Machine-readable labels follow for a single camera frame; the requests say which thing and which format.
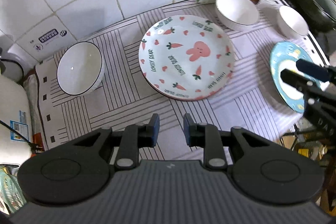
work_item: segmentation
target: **bowl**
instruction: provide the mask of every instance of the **bowl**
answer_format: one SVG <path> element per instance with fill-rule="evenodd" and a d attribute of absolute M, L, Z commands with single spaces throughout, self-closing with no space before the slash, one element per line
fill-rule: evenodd
<path fill-rule="evenodd" d="M 99 86 L 104 70 L 105 62 L 98 47 L 91 42 L 79 42 L 62 56 L 57 81 L 69 95 L 86 95 Z"/>
<path fill-rule="evenodd" d="M 288 38 L 300 39 L 308 34 L 309 28 L 304 18 L 289 6 L 279 8 L 277 22 L 280 31 Z"/>
<path fill-rule="evenodd" d="M 258 22 L 259 12 L 250 0 L 216 0 L 219 20 L 235 31 L 248 31 Z"/>

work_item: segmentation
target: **table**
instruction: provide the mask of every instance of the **table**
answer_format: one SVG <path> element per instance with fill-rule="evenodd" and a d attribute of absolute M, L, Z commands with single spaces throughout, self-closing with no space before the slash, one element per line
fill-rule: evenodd
<path fill-rule="evenodd" d="M 189 148 L 182 132 L 182 118 L 189 112 L 196 122 L 221 130 L 241 126 L 269 140 L 276 140 L 301 115 L 280 98 L 269 70 L 269 55 L 275 43 L 286 40 L 276 27 L 276 10 L 283 0 L 258 4 L 259 22 L 248 32 L 227 29 L 215 16 L 213 4 L 197 0 L 157 8 L 118 22 L 90 36 L 102 51 L 106 69 L 102 83 L 85 96 L 70 96 L 59 87 L 57 65 L 61 50 L 36 66 L 38 106 L 44 127 L 46 149 L 53 148 L 102 126 L 121 130 L 160 115 L 160 133 L 155 148 L 141 148 L 140 159 L 201 159 L 203 150 Z M 235 48 L 234 76 L 215 95 L 201 101 L 182 102 L 156 92 L 144 79 L 137 51 L 145 32 L 156 22 L 173 15 L 207 18 L 221 26 Z M 302 46 L 317 64 L 329 64 L 312 35 L 291 40 Z"/>

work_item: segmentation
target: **qr code label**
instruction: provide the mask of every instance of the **qr code label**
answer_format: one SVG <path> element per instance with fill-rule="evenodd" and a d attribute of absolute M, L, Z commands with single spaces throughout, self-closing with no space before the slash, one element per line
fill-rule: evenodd
<path fill-rule="evenodd" d="M 27 140 L 29 140 L 29 134 L 28 134 L 28 125 L 21 123 L 21 122 L 10 122 L 10 127 L 13 128 L 16 132 L 19 132 L 23 137 L 25 137 Z M 18 136 L 14 131 L 10 132 L 10 138 L 13 141 L 21 141 L 24 142 L 25 140 Z"/>

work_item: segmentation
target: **bowl rim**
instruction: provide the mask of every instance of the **bowl rim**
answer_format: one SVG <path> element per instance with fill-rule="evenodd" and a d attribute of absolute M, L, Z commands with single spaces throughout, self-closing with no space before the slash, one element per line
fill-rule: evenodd
<path fill-rule="evenodd" d="M 243 25 L 243 26 L 251 26 L 251 25 L 253 25 L 253 24 L 256 24 L 256 23 L 259 21 L 259 16 L 260 16 L 260 14 L 259 14 L 259 11 L 258 11 L 258 9 L 257 9 L 257 7 L 256 7 L 255 4 L 254 4 L 251 0 L 247 0 L 247 1 L 250 2 L 250 3 L 252 3 L 252 4 L 253 4 L 253 7 L 254 7 L 254 10 L 257 11 L 257 19 L 256 19 L 255 22 L 253 22 L 253 23 L 251 23 L 251 24 L 241 24 L 241 23 L 239 23 L 239 22 L 235 22 L 234 20 L 232 20 L 232 19 L 228 18 L 227 16 L 223 15 L 223 13 L 222 13 L 222 12 L 219 10 L 219 8 L 218 8 L 218 5 L 217 5 L 218 0 L 215 1 L 215 5 L 216 5 L 216 8 L 217 8 L 218 12 L 221 13 L 221 15 L 224 16 L 224 17 L 225 17 L 226 19 L 228 19 L 229 21 L 234 22 L 234 23 L 239 24 L 239 25 Z"/>
<path fill-rule="evenodd" d="M 62 58 L 63 58 L 63 56 L 66 54 L 66 52 L 67 52 L 68 50 L 70 50 L 73 46 L 75 46 L 75 45 L 77 45 L 77 44 L 80 44 L 80 43 L 90 43 L 90 44 L 94 45 L 94 46 L 97 48 L 97 50 L 98 50 L 99 53 L 100 53 L 100 70 L 99 70 L 99 73 L 98 73 L 98 75 L 97 75 L 96 80 L 92 83 L 92 85 L 91 85 L 86 91 L 81 92 L 81 93 L 77 93 L 77 94 L 70 94 L 70 93 L 67 93 L 64 89 L 62 89 L 61 85 L 59 84 L 59 81 L 58 81 L 58 68 L 59 68 L 59 64 L 61 63 Z M 101 73 L 101 69 L 102 69 L 102 67 L 103 67 L 103 56 L 102 56 L 101 51 L 100 51 L 100 49 L 98 48 L 97 45 L 95 45 L 94 43 L 92 43 L 92 42 L 90 42 L 90 41 L 81 41 L 81 42 L 75 43 L 75 44 L 73 44 L 72 46 L 70 46 L 70 47 L 65 51 L 65 53 L 62 55 L 62 57 L 61 57 L 61 59 L 60 59 L 58 65 L 57 65 L 57 72 L 56 72 L 57 83 L 58 83 L 59 87 L 61 88 L 61 90 L 62 90 L 65 94 L 68 94 L 68 95 L 71 95 L 71 96 L 79 96 L 79 95 L 82 95 L 83 93 L 85 93 L 85 92 L 87 92 L 88 90 L 90 90 L 90 89 L 94 86 L 94 84 L 97 82 L 97 80 L 98 80 L 98 78 L 99 78 L 99 75 L 100 75 L 100 73 Z"/>
<path fill-rule="evenodd" d="M 298 32 L 295 31 L 291 26 L 288 25 L 288 23 L 287 23 L 286 20 L 283 18 L 282 14 L 281 14 L 281 11 L 280 11 L 280 10 L 283 10 L 283 9 L 284 9 L 283 7 L 288 7 L 290 10 L 293 10 L 295 13 L 297 13 L 297 14 L 299 15 L 299 17 L 300 17 L 300 18 L 303 20 L 303 22 L 305 23 L 305 27 L 306 27 L 306 29 L 307 29 L 307 33 L 306 33 L 306 34 L 298 33 Z M 309 27 L 308 27 L 308 24 L 307 24 L 307 22 L 305 21 L 305 19 L 303 18 L 303 16 L 300 15 L 300 13 L 299 13 L 298 11 L 296 11 L 295 9 L 293 9 L 293 8 L 290 7 L 290 6 L 282 5 L 282 6 L 280 6 L 280 8 L 279 8 L 279 10 L 278 10 L 278 13 L 279 13 L 280 17 L 282 18 L 283 22 L 285 22 L 286 25 L 287 25 L 291 30 L 293 30 L 293 32 L 297 33 L 298 35 L 300 35 L 300 36 L 302 36 L 302 37 L 308 35 L 308 33 L 309 33 Z"/>

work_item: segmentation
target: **blue plate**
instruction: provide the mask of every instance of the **blue plate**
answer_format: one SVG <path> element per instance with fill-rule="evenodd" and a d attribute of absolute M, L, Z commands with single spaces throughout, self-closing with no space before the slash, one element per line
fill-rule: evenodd
<path fill-rule="evenodd" d="M 320 81 L 302 73 L 296 68 L 296 61 L 300 58 L 312 62 L 310 56 L 303 48 L 293 42 L 282 41 L 273 47 L 269 64 L 274 84 L 283 100 L 294 111 L 303 113 L 305 111 L 303 94 L 292 86 L 285 84 L 280 78 L 280 72 L 284 69 L 289 69 L 316 82 L 320 88 Z"/>

